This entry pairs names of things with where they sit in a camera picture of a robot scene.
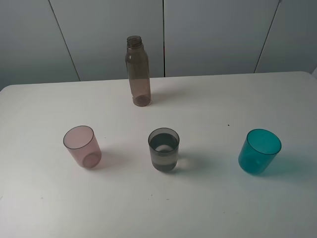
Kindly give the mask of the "grey translucent plastic cup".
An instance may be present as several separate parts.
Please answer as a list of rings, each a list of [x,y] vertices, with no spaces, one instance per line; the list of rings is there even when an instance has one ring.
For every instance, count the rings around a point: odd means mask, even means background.
[[[148,137],[151,162],[161,172],[172,171],[177,165],[180,138],[173,129],[162,127]]]

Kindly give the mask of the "teal translucent plastic cup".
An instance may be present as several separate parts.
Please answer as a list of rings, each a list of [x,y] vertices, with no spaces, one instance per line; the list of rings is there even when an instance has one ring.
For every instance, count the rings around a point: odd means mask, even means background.
[[[253,129],[246,136],[238,163],[249,174],[261,174],[281,148],[282,143],[274,133],[260,128]]]

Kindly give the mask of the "brown translucent plastic bottle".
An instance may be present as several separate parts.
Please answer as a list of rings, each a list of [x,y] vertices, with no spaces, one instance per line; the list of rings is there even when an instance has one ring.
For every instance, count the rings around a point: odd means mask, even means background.
[[[133,103],[145,107],[152,101],[149,73],[149,58],[140,36],[127,38],[125,63]]]

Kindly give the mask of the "pink translucent plastic cup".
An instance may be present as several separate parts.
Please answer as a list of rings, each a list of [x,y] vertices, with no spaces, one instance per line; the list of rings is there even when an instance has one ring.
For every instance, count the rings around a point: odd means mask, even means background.
[[[101,161],[102,152],[89,126],[80,125],[70,129],[63,138],[63,144],[82,168],[92,169]]]

